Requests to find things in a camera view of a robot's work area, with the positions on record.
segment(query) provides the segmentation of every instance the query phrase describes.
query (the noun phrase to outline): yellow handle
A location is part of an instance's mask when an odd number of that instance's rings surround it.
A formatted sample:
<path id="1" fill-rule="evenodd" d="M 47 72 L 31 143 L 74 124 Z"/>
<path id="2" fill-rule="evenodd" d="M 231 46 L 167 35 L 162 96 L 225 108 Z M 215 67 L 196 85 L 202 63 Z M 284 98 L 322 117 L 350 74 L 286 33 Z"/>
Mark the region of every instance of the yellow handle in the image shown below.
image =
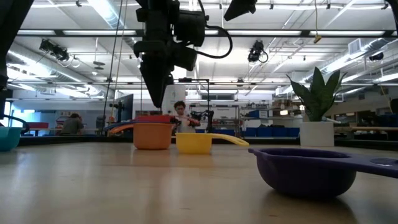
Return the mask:
<path id="1" fill-rule="evenodd" d="M 237 137 L 234 137 L 234 136 L 229 136 L 229 135 L 226 135 L 226 134 L 211 134 L 211 136 L 213 138 L 217 138 L 217 139 L 225 139 L 225 140 L 230 141 L 232 143 L 235 143 L 235 144 L 237 144 L 239 146 L 248 146 L 249 145 L 249 143 L 247 141 L 243 141 L 240 138 L 237 138 Z"/>

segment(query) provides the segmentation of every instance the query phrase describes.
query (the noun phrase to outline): teal bowl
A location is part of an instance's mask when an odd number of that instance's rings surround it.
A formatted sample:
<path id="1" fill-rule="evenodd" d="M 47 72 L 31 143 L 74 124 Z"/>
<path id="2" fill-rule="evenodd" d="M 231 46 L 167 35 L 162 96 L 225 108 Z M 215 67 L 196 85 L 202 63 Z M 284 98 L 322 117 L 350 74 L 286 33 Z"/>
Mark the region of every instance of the teal bowl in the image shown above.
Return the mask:
<path id="1" fill-rule="evenodd" d="M 18 146 L 22 128 L 0 127 L 0 152 L 9 152 Z"/>

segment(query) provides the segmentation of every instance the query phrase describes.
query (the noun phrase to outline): yellow measuring cup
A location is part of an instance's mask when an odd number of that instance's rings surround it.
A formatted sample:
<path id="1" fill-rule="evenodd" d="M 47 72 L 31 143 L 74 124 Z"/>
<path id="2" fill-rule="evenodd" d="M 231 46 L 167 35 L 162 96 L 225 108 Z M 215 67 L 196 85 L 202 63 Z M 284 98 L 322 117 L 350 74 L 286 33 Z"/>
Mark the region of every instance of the yellow measuring cup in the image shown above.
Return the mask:
<path id="1" fill-rule="evenodd" d="M 196 134 L 196 133 L 177 133 L 177 149 L 183 154 L 210 154 L 211 140 L 213 138 L 225 139 L 239 146 L 248 146 L 249 143 L 234 136 L 225 134 Z"/>

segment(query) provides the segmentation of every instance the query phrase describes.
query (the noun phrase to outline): white plant pot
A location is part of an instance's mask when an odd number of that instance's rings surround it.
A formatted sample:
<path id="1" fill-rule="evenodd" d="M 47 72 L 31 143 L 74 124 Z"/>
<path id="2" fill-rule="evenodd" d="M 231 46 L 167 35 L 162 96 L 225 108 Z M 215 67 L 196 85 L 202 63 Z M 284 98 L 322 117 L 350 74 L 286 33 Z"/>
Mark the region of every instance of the white plant pot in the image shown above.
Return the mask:
<path id="1" fill-rule="evenodd" d="M 332 122 L 303 122 L 300 125 L 300 143 L 305 147 L 335 146 L 335 130 Z"/>

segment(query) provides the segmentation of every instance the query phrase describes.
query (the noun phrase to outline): potted plant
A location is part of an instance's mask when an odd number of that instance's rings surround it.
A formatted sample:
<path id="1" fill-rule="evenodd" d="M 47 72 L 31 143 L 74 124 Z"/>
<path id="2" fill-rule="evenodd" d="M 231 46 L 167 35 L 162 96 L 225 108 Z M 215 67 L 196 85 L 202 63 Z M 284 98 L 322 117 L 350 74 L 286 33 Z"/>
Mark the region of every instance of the potted plant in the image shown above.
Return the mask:
<path id="1" fill-rule="evenodd" d="M 332 122 L 324 122 L 323 115 L 333 106 L 336 91 L 341 85 L 340 71 L 333 73 L 327 83 L 319 68 L 315 67 L 310 89 L 292 81 L 294 93 L 305 107 L 310 122 L 300 125 L 300 143 L 302 146 L 334 146 L 334 129 Z"/>

